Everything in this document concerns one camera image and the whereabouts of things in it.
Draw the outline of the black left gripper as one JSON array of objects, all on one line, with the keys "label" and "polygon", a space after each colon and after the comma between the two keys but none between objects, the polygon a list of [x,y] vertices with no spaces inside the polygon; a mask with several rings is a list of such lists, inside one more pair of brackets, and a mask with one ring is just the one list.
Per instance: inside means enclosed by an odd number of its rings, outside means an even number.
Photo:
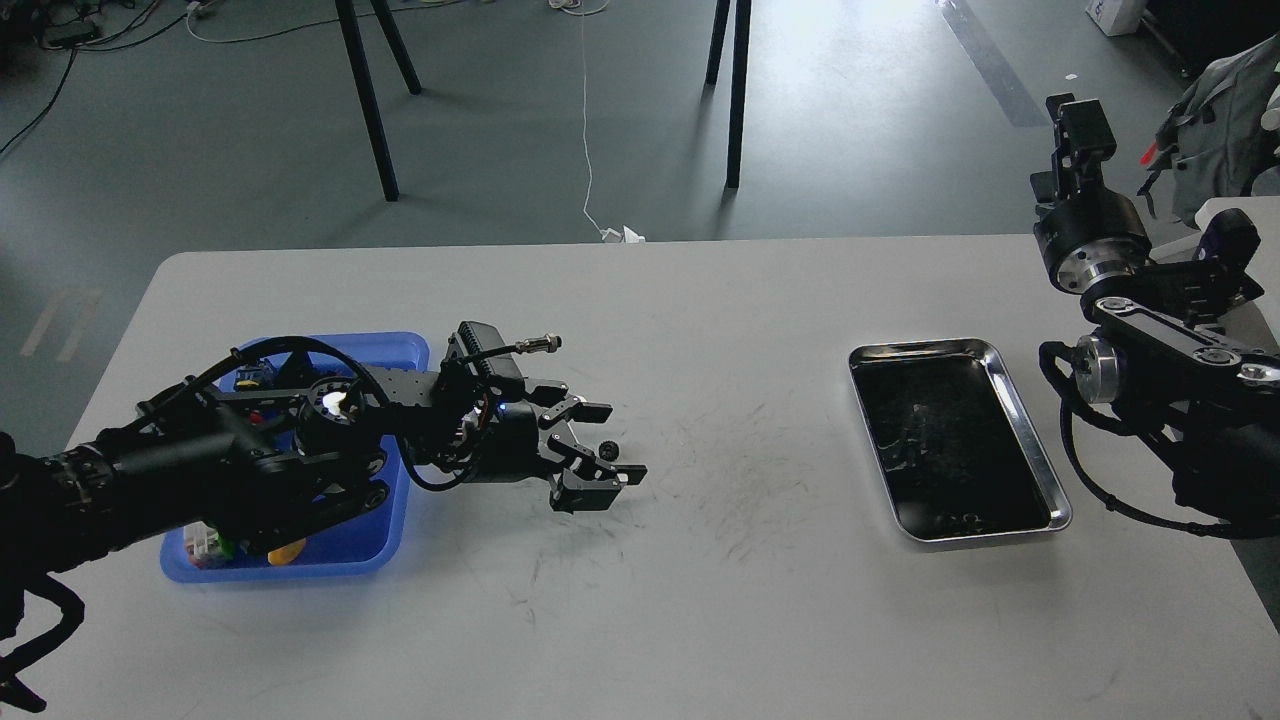
[{"label": "black left gripper", "polygon": [[563,382],[526,382],[520,401],[498,404],[465,468],[466,484],[508,484],[538,478],[550,486],[557,512],[611,507],[622,488],[648,474],[640,462],[607,462],[567,432],[554,432],[541,448],[540,430],[568,421],[603,424],[614,407],[573,395]]}]

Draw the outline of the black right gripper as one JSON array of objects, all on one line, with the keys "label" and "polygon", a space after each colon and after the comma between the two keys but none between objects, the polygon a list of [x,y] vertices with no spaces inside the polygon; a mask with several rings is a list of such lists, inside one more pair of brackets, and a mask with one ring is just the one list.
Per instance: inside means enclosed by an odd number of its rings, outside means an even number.
[{"label": "black right gripper", "polygon": [[1100,100],[1055,94],[1044,105],[1055,149],[1051,169],[1030,176],[1037,202],[1033,233],[1052,287],[1085,293],[1101,281],[1148,266],[1152,243],[1126,196],[1085,192],[1105,187],[1102,165],[1117,150]]}]

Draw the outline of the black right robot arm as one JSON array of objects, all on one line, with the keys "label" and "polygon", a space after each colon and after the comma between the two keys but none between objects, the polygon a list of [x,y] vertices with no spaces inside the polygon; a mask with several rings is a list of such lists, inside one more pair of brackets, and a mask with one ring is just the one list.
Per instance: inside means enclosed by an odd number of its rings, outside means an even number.
[{"label": "black right robot arm", "polygon": [[1082,473],[1107,510],[1193,536],[1249,541],[1277,534],[1277,355],[1217,332],[1230,309],[1262,295],[1247,274],[1260,233],[1238,209],[1221,211],[1197,255],[1156,263],[1133,202],[1108,190],[1102,165],[1116,151],[1097,100],[1046,101],[1052,168],[1034,173],[1036,241],[1052,286],[1079,297],[1093,332],[1075,345],[1044,342],[1039,368],[1061,400],[1068,459],[1080,418],[1140,439],[1172,474],[1175,501],[1213,524],[1139,510]]}]

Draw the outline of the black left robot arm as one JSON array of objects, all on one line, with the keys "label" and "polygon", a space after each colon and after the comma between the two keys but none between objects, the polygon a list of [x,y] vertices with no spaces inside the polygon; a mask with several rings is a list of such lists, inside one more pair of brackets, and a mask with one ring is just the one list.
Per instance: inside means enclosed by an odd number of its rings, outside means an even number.
[{"label": "black left robot arm", "polygon": [[419,487],[540,477],[559,512],[607,510],[646,475],[613,442],[579,442],[575,423],[605,423],[609,404],[525,375],[520,354],[553,354],[557,334],[506,342],[463,322],[434,372],[371,366],[306,336],[233,348],[140,404],[137,418],[46,457],[3,437],[3,637],[26,596],[61,616],[3,656],[3,702],[46,702],[19,675],[68,641],[84,603],[58,574],[201,521],[264,555],[379,509],[393,439]]}]

